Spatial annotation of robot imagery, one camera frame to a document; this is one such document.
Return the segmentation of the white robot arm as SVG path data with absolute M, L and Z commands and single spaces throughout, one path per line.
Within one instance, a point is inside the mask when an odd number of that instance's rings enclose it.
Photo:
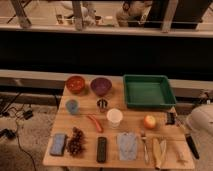
M 213 104 L 205 104 L 194 108 L 185 121 L 181 121 L 176 113 L 169 112 L 169 115 L 174 118 L 176 124 L 186 134 L 205 131 L 213 136 Z

